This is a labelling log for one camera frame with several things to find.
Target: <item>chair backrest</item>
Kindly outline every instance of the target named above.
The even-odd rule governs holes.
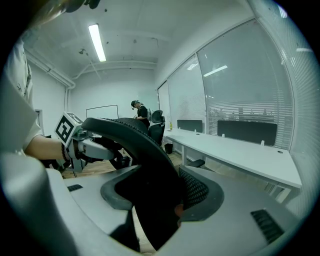
[[[162,110],[156,110],[151,115],[151,122],[155,124],[162,124],[165,122],[165,117],[162,116]]]
[[[162,144],[162,138],[165,132],[165,125],[164,124],[155,124],[150,126],[148,130],[148,135],[155,140],[156,143],[159,145]]]
[[[162,116],[162,110],[156,110],[152,113],[151,121],[155,125],[150,126],[148,135],[156,141],[159,145],[162,144],[162,138],[165,132],[165,117]]]

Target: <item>trash bin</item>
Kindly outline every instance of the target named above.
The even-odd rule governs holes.
[[[164,145],[164,150],[167,154],[171,154],[173,151],[173,148],[174,148],[173,144],[167,143]]]

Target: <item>white desk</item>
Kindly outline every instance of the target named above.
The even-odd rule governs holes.
[[[276,198],[279,202],[283,202],[292,187],[302,187],[295,163],[285,149],[181,129],[166,129],[164,136],[182,146],[183,165],[187,163],[187,149],[193,149],[284,188]]]

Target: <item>ceiling pipe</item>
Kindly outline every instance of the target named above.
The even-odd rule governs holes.
[[[116,66],[116,67],[102,67],[102,68],[96,68],[95,66],[101,66],[106,64],[116,64],[116,63],[127,63],[127,64],[149,64],[149,65],[157,65],[156,62],[152,61],[143,61],[143,60],[111,60],[107,62],[99,62],[99,63],[91,63],[86,65],[79,74],[74,76],[72,80],[78,79],[82,74],[90,73],[90,72],[97,72],[101,70],[117,70],[117,69],[144,69],[144,70],[154,70],[153,67],[134,67],[134,66]],[[90,66],[94,68],[94,70],[87,70]]]
[[[52,64],[48,63],[46,58],[44,58],[40,53],[37,52],[37,54],[42,58],[40,59],[38,56],[36,56],[33,52],[31,52],[28,49],[24,50],[25,56],[31,63],[35,64],[37,67],[45,71],[47,74],[58,80],[60,83],[62,83],[67,88],[75,87],[76,84],[74,81],[72,81],[66,74],[60,72],[58,69],[56,69]]]
[[[165,42],[170,42],[172,40],[171,36],[167,36],[165,34],[158,34],[158,33],[153,33],[153,32],[147,32],[144,30],[101,30],[101,34],[103,35],[108,35],[108,37],[113,37],[113,36],[130,36],[130,37],[135,37],[135,38],[145,38],[145,39],[158,39],[161,41]],[[82,45],[86,45],[87,43],[90,43],[90,38],[86,35],[83,34],[79,37],[73,38],[71,40],[62,42],[58,47],[54,48],[55,50],[61,50],[63,48],[68,48],[68,47],[74,47],[74,45],[79,44],[79,42],[82,43]]]
[[[103,70],[155,70],[153,67],[147,66],[110,66],[110,67],[101,67],[97,68],[97,71]],[[84,74],[93,72],[93,70],[87,70],[83,72]]]
[[[74,83],[72,86],[66,88],[64,91],[64,98],[66,101],[64,102],[64,111],[70,111],[70,92],[72,89],[76,87],[76,83]]]
[[[92,60],[90,59],[89,57],[89,54],[87,53],[86,49],[82,49],[80,52],[80,54],[85,54],[86,57],[88,58],[89,62],[90,62],[90,65],[92,66],[93,70],[95,71],[96,75],[98,76],[98,78],[101,80],[101,76],[98,74],[94,64],[92,63]]]

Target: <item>bracelet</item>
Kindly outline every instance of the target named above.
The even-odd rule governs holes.
[[[65,145],[63,145],[62,143],[61,143],[61,151],[62,151],[63,160],[66,161],[67,163],[70,163],[70,160],[68,160],[66,157]]]

